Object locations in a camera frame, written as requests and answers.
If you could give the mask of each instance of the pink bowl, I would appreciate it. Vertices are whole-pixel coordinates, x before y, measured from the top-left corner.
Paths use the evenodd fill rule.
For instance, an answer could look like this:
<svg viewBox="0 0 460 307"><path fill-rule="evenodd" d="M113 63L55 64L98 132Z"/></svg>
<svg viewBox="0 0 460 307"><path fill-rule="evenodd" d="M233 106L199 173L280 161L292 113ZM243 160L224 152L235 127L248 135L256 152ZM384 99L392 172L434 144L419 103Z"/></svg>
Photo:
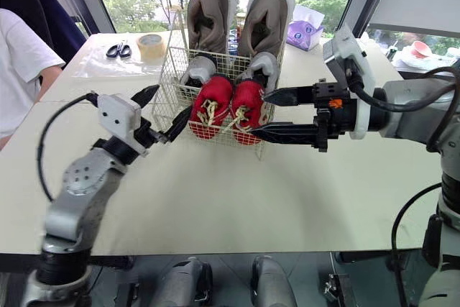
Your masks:
<svg viewBox="0 0 460 307"><path fill-rule="evenodd" d="M433 54L429 46L421 41L414 41L414 43L410 46L410 52L413 56L419 59L429 57Z"/></svg>

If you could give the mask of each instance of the tape roll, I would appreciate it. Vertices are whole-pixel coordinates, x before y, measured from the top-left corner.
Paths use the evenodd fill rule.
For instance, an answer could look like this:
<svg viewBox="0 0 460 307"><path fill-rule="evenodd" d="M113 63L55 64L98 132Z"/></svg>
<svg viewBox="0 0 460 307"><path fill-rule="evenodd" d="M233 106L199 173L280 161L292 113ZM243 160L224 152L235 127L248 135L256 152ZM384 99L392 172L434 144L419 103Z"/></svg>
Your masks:
<svg viewBox="0 0 460 307"><path fill-rule="evenodd" d="M152 61L165 55L165 42L156 34L148 34L137 39L137 47L142 61Z"/></svg>

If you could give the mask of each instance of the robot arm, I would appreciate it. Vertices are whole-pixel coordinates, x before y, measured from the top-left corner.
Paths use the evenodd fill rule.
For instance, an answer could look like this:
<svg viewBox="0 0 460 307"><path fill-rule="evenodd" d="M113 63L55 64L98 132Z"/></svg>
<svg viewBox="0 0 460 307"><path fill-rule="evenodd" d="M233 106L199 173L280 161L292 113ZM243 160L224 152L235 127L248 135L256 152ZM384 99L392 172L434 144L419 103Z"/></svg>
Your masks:
<svg viewBox="0 0 460 307"><path fill-rule="evenodd" d="M130 165L157 142L172 142L184 129L191 108L182 111L166 132L156 132L141 117L141 108L159 86L145 88L132 99L121 95L97 98L100 123L112 134L99 139L91 151L73 162L50 206L38 268L27 281L22 305L90 306L88 260L106 204Z"/></svg>
<svg viewBox="0 0 460 307"><path fill-rule="evenodd" d="M441 154L442 193L438 213L428 224L423 254L438 271L428 281L419 306L457 306L460 299L460 109L456 109L453 100L458 98L460 77L456 75L454 96L456 85L452 78L390 81L383 88L374 88L366 54L361 52L347 27L336 33L323 53L337 82L281 88L264 98L278 106L313 104L317 109L313 123L274 122L251 133L268 142L312 145L320 152L327 151L329 139L338 139L345 132L349 132L352 139L361 139L368 131L379 131L384 138L427 144L433 141L433 133L438 132L439 124L453 108L453 116L436 142L431 143L434 149L430 151ZM385 104L387 109L378 107L379 104Z"/></svg>

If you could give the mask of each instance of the scissors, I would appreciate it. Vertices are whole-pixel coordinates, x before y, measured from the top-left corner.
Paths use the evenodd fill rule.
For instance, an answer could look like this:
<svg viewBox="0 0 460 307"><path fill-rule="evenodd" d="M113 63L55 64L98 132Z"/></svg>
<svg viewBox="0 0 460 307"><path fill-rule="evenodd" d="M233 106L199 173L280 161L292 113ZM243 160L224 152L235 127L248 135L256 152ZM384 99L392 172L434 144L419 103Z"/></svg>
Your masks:
<svg viewBox="0 0 460 307"><path fill-rule="evenodd" d="M119 55L120 58L131 56L131 48L126 45L126 41L121 41L118 45L113 45L107 50L106 57L116 58L117 55Z"/></svg>

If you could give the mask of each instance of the orange part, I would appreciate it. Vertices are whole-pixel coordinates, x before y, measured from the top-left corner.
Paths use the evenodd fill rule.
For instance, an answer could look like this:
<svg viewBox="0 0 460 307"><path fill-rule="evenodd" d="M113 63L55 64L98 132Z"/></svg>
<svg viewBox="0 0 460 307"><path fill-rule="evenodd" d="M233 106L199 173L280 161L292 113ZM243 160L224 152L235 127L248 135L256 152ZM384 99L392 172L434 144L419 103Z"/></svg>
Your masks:
<svg viewBox="0 0 460 307"><path fill-rule="evenodd" d="M335 108L335 109L342 108L342 100L341 100L341 98L335 98L333 100L330 100L329 101L329 106L331 108Z"/></svg>

